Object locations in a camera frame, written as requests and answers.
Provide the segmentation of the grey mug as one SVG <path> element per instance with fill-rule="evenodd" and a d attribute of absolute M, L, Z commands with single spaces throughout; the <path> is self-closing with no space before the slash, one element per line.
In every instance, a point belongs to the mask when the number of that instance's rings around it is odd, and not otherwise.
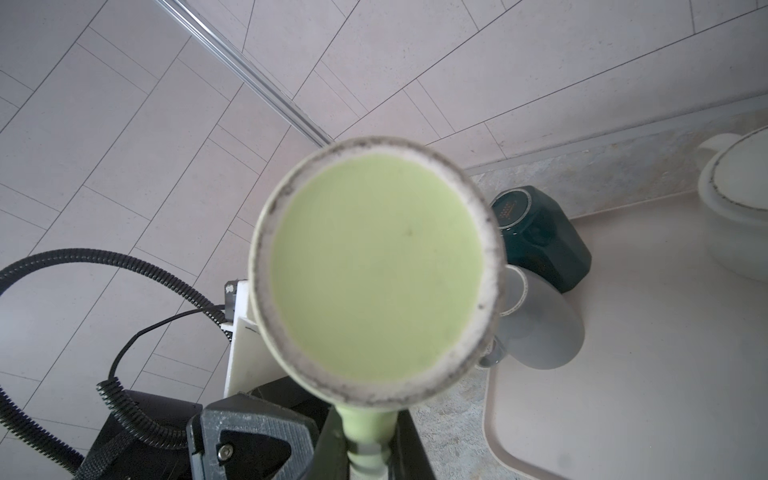
<path fill-rule="evenodd" d="M 477 366 L 489 369 L 510 356 L 537 370 L 562 367 L 580 352 L 583 320 L 564 296 L 532 271 L 507 265 L 500 319 Z"/>

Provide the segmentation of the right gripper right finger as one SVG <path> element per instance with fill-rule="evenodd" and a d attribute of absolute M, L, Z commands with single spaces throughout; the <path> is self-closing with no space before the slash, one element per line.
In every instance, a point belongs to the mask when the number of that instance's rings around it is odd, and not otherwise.
<path fill-rule="evenodd" d="M 390 480 L 435 480 L 435 474 L 408 410 L 400 411 L 392 439 L 389 441 Z"/>

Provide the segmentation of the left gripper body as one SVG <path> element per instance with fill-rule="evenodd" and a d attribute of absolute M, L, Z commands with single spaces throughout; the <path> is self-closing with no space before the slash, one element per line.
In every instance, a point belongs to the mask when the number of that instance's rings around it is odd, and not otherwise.
<path fill-rule="evenodd" d="M 110 415 L 75 478 L 194 479 L 186 427 L 208 405 L 126 390 L 117 380 L 103 381 L 97 389 L 105 394 Z M 245 394 L 313 419 L 319 436 L 330 410 L 288 377 Z"/>

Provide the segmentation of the light green mug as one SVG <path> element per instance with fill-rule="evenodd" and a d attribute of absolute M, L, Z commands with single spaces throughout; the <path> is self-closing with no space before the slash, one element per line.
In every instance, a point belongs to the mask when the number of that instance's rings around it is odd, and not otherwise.
<path fill-rule="evenodd" d="M 330 403 L 358 475 L 391 470 L 398 422 L 479 360 L 505 263 L 475 184 L 444 155 L 353 138 L 301 160 L 257 221 L 249 301 L 286 373 Z"/>

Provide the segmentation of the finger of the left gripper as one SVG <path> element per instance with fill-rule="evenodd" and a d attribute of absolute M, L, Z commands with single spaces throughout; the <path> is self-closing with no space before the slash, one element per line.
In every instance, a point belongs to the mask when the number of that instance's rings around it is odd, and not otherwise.
<path fill-rule="evenodd" d="M 319 430 L 283 406 L 239 393 L 214 402 L 186 427 L 194 479 L 301 479 Z"/>

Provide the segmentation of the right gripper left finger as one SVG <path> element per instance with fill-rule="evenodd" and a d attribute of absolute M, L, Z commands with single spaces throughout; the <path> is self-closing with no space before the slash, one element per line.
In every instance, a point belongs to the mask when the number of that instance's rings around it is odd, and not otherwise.
<path fill-rule="evenodd" d="M 338 413 L 329 413 L 303 480 L 348 480 L 347 441 Z"/>

